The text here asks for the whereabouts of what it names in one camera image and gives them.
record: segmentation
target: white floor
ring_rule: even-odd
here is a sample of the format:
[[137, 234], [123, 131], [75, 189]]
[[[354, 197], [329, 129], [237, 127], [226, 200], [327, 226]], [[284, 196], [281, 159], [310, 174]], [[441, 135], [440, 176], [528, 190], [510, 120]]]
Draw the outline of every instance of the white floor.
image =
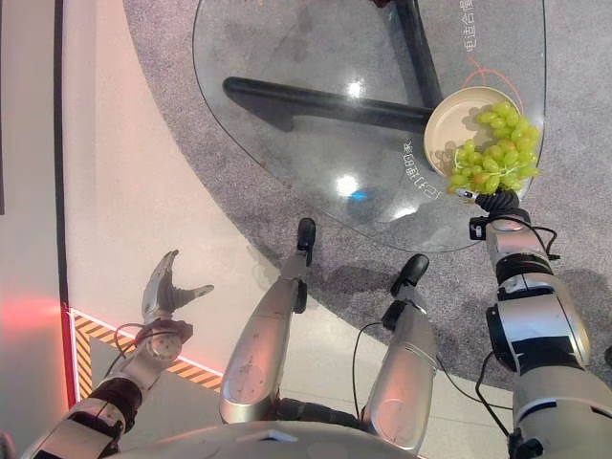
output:
[[[215, 290], [177, 318], [194, 324], [185, 355], [223, 371], [276, 269], [240, 234], [173, 141], [136, 56], [121, 0], [65, 1], [64, 141], [71, 305], [119, 325], [140, 318], [142, 289], [161, 256], [181, 251], [175, 283]], [[350, 359], [356, 330], [309, 298], [296, 316], [282, 395], [353, 411]], [[358, 361], [363, 404], [384, 346], [365, 337]], [[460, 380], [472, 391], [472, 382]], [[487, 389], [511, 404], [507, 391]], [[511, 425], [510, 416], [502, 419]], [[480, 406], [441, 373], [423, 455], [507, 457]]]

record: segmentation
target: green grapes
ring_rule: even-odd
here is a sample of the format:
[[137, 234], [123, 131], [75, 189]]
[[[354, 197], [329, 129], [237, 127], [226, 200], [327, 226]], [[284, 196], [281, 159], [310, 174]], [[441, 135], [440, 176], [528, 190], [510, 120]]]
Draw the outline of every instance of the green grapes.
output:
[[530, 125], [507, 101], [482, 111], [476, 120], [492, 129], [496, 142], [481, 151], [469, 139], [455, 149], [448, 192], [454, 192], [457, 187], [488, 194], [499, 188], [519, 191], [523, 180], [539, 174], [534, 152], [539, 143], [539, 129]]

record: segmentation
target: bowl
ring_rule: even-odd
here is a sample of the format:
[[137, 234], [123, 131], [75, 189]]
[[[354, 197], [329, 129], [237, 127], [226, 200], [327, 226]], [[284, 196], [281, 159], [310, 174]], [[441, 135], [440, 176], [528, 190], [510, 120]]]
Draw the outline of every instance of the bowl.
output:
[[511, 98], [488, 86], [465, 88], [440, 102], [427, 122], [424, 136], [426, 157], [436, 172], [450, 175], [454, 150], [466, 140], [473, 139], [479, 151], [496, 142], [492, 129], [478, 123], [476, 115], [503, 101], [520, 114]]

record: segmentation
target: wire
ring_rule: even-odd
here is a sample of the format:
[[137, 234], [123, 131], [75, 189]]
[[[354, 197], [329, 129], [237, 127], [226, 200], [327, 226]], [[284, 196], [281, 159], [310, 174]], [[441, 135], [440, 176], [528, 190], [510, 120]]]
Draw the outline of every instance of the wire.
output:
[[129, 346], [125, 348], [125, 351], [123, 349], [121, 349], [121, 346], [119, 346], [119, 331], [122, 330], [123, 328], [126, 328], [126, 327], [144, 328], [144, 325], [142, 325], [140, 323], [129, 322], [129, 323], [124, 323], [123, 325], [120, 325], [115, 330], [115, 334], [113, 335], [113, 340], [115, 341], [115, 345], [117, 346], [117, 349], [119, 349], [120, 357], [123, 357], [124, 359], [125, 359], [125, 351], [127, 351], [127, 349], [129, 349]]
[[357, 413], [358, 421], [361, 421], [360, 408], [357, 405], [357, 388], [355, 387], [355, 357], [357, 356], [357, 347], [360, 345], [361, 334], [368, 328], [373, 325], [383, 325], [382, 322], [372, 322], [368, 323], [361, 327], [359, 334], [357, 335], [357, 339], [355, 339], [355, 349], [353, 349], [353, 364], [352, 364], [352, 380], [353, 380], [353, 402], [355, 402], [355, 412]]
[[478, 395], [478, 398], [480, 399], [482, 404], [485, 406], [487, 411], [489, 411], [489, 414], [491, 414], [491, 417], [493, 418], [495, 423], [499, 426], [501, 431], [504, 432], [504, 435], [506, 435], [506, 438], [508, 438], [510, 436], [510, 432], [502, 424], [502, 422], [499, 420], [499, 418], [497, 417], [497, 415], [491, 408], [491, 405], [485, 400], [482, 393], [480, 392], [480, 384], [482, 384], [482, 381], [485, 379], [485, 371], [487, 371], [487, 363], [489, 363], [489, 360], [491, 359], [492, 355], [493, 355], [493, 351], [491, 351], [482, 361], [482, 368], [480, 370], [480, 376], [478, 377], [478, 382], [476, 383], [476, 394]]
[[[482, 404], [481, 400], [478, 400], [477, 398], [472, 397], [468, 392], [466, 392], [465, 390], [463, 390], [461, 387], [457, 385], [457, 383], [450, 377], [450, 374], [448, 373], [447, 369], [444, 367], [444, 364], [442, 363], [442, 359], [440, 358], [439, 355], [436, 356], [436, 360], [438, 361], [438, 363], [440, 363], [440, 368], [442, 368], [442, 371], [444, 371], [444, 374], [447, 375], [447, 378], [450, 381], [450, 383], [455, 386], [455, 389], [457, 389], [463, 395], [468, 397], [470, 400], [474, 400], [475, 402]], [[502, 406], [501, 404], [489, 404], [489, 406], [492, 406], [493, 408], [508, 409], [510, 411], [513, 410], [509, 406]]]
[[[113, 371], [113, 368], [115, 368], [115, 365], [117, 364], [117, 362], [119, 361], [120, 358], [124, 358], [126, 359], [127, 357], [125, 356], [125, 353], [130, 349], [130, 347], [134, 346], [134, 341], [130, 342], [125, 348], [121, 348], [120, 344], [119, 344], [119, 331], [125, 327], [139, 327], [139, 328], [144, 328], [144, 325], [140, 324], [140, 323], [124, 323], [123, 325], [120, 325], [119, 327], [117, 327], [117, 329], [115, 330], [115, 334], [113, 336], [113, 340], [115, 341], [115, 345], [117, 346], [117, 349], [119, 350], [119, 354], [115, 357], [115, 359], [111, 362], [111, 364], [108, 366], [108, 369], [106, 370], [106, 373], [104, 373], [104, 377], [103, 379], [108, 378], [108, 375], [111, 374], [111, 371]], [[148, 333], [146, 335], [144, 335], [141, 340], [147, 339], [147, 338], [151, 338], [151, 337], [156, 337], [158, 335], [175, 335], [176, 332], [154, 332], [154, 333]]]
[[[497, 217], [493, 217], [489, 219], [489, 222], [495, 222], [497, 220], [510, 220], [511, 222], [516, 222], [516, 223], [526, 226], [533, 234], [535, 234], [535, 237], [539, 241], [539, 244], [542, 246], [542, 249], [544, 249], [544, 251], [546, 252], [546, 256], [548, 256], [549, 259], [551, 260], [560, 259], [560, 255], [551, 254], [551, 248], [553, 247], [553, 243], [557, 239], [557, 232], [554, 229], [545, 228], [545, 227], [532, 227], [529, 223], [523, 220], [520, 220], [518, 218], [510, 217], [508, 215], [499, 215]], [[544, 244], [544, 241], [542, 240], [542, 236], [540, 236], [536, 230], [547, 231], [553, 234], [553, 237], [551, 237], [551, 240], [548, 241], [548, 244]]]
[[555, 240], [557, 240], [557, 232], [554, 229], [546, 227], [534, 227], [534, 230], [546, 231], [552, 234], [551, 240], [548, 241], [548, 244], [546, 244], [546, 253], [549, 253], [551, 251], [551, 247], [553, 247], [553, 243], [555, 242]]

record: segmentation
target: warning tape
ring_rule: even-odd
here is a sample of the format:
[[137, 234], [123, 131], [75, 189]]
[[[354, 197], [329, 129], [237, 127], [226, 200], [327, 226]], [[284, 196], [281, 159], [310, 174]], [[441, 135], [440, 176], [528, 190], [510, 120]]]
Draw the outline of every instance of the warning tape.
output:
[[[91, 317], [79, 310], [71, 309], [73, 325], [73, 356], [76, 362], [75, 386], [77, 398], [84, 399], [92, 393], [92, 350], [91, 339], [98, 339], [105, 344], [117, 348], [113, 326]], [[121, 349], [125, 349], [134, 339], [133, 335], [123, 332], [118, 333], [118, 341]], [[183, 356], [175, 361], [174, 365], [165, 371], [201, 385], [205, 389], [219, 392], [221, 389], [221, 378], [223, 375], [200, 363], [191, 361]]]

